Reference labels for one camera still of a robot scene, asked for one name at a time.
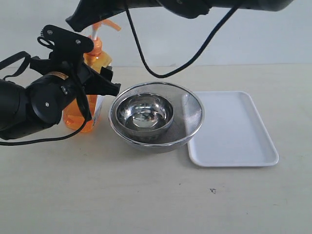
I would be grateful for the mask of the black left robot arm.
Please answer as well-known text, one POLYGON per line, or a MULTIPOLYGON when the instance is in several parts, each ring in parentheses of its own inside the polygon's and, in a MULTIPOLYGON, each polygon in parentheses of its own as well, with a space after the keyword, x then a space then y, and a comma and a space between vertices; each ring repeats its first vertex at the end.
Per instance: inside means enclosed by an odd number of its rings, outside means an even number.
POLYGON ((29 58, 24 63, 42 76, 27 87, 6 78, 0 81, 0 137, 10 140, 51 128, 60 123, 63 110, 74 100, 83 117, 81 131, 92 119, 88 95, 117 96, 119 83, 112 83, 113 72, 100 72, 84 62, 77 67, 68 61, 59 63, 49 59, 29 58))

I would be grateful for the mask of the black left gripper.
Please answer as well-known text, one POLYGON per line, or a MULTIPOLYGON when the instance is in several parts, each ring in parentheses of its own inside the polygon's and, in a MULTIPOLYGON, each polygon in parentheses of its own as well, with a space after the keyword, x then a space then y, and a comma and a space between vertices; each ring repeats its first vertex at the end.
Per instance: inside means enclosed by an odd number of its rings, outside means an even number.
POLYGON ((84 62, 75 68, 67 61, 32 57, 30 68, 42 75, 27 88, 35 115, 47 125, 58 124, 63 110, 75 99, 81 114, 91 119, 86 95, 114 96, 120 83, 112 83, 113 71, 101 68, 100 73, 84 62))

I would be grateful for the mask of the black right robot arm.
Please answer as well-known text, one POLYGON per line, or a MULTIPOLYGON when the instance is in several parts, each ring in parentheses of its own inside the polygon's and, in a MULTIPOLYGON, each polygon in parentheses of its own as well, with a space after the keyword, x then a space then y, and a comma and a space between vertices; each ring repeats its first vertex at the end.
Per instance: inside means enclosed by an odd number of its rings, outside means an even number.
POLYGON ((126 9, 163 7, 177 16, 195 19, 208 14, 212 8, 235 7, 277 12, 291 3, 291 0, 81 0, 65 21, 75 32, 81 32, 92 24, 125 12, 126 9))

